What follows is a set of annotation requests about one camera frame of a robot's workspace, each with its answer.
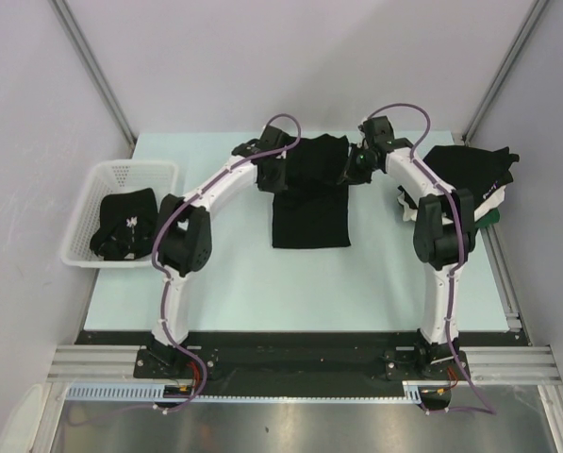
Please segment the white plastic laundry basket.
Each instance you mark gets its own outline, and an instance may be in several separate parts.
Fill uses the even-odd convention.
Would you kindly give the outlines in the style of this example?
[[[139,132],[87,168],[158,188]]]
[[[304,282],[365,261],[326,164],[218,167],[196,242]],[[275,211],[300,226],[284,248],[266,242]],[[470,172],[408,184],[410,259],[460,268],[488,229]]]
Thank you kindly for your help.
[[[81,268],[151,264],[159,204],[176,188],[168,160],[116,159],[90,171],[67,227],[60,258]]]

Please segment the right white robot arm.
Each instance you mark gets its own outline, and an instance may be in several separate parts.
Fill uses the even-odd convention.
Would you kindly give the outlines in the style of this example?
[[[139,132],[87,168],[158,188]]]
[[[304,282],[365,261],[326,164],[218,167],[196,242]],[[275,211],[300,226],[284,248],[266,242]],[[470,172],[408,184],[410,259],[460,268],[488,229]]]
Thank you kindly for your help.
[[[339,183],[369,183],[381,171],[417,203],[413,247],[424,264],[425,293],[415,369],[424,378],[437,378],[449,366],[462,372],[454,315],[462,268],[475,248],[473,195],[437,176],[416,156],[415,144],[394,136],[386,116],[368,117],[359,130],[362,142],[351,146]]]

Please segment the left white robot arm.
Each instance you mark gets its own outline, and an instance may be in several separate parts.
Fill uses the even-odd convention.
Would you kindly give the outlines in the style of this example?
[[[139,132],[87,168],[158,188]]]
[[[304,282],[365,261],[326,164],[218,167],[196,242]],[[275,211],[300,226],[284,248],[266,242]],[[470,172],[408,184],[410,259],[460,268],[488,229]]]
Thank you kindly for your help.
[[[189,334],[185,293],[190,277],[211,256],[215,214],[251,186],[270,193],[282,191],[287,152],[300,140],[300,136],[291,138],[275,126],[265,126],[259,138],[236,146],[224,166],[202,185],[162,200],[151,259],[163,275],[163,292],[152,335],[161,346],[154,364],[165,376],[177,377],[188,365],[187,353],[178,348]]]

